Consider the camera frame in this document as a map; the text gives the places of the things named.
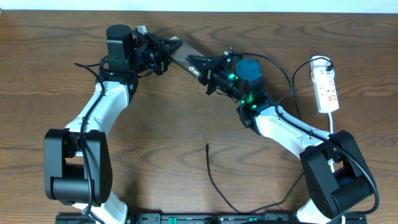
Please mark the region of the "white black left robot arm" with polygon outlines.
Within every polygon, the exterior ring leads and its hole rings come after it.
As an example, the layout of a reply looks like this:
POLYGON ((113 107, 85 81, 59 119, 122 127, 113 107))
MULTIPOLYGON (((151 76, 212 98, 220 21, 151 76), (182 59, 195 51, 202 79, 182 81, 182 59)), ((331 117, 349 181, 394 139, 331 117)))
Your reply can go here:
POLYGON ((96 66, 78 63, 95 77, 95 91, 80 114, 44 137, 44 186, 50 200, 81 210, 62 218, 72 223, 128 223, 129 208, 112 190, 113 170, 107 137, 139 84, 151 73, 162 75, 183 42, 161 39, 145 26, 106 29, 108 53, 96 66))

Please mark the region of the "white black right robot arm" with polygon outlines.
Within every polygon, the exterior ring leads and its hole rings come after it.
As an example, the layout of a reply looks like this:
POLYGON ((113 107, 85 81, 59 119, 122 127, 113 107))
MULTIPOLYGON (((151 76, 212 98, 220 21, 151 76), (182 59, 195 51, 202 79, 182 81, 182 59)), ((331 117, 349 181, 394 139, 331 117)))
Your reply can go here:
POLYGON ((298 157, 310 200, 294 214, 301 223, 365 222, 380 203, 377 185, 352 134, 316 129, 288 114, 266 92, 258 54, 187 55, 187 68, 207 87, 239 103, 246 128, 298 157))

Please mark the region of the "Galaxy S25 Ultra smartphone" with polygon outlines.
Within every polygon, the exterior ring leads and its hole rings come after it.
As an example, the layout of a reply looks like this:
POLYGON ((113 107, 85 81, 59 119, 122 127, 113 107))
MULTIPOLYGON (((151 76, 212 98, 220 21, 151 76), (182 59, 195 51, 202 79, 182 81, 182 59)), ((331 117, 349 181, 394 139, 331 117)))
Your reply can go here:
POLYGON ((201 73, 188 61, 188 56, 204 57, 197 49, 193 48, 190 44, 182 42, 182 45, 170 56, 173 62, 180 67, 184 68, 193 77, 198 78, 201 73))

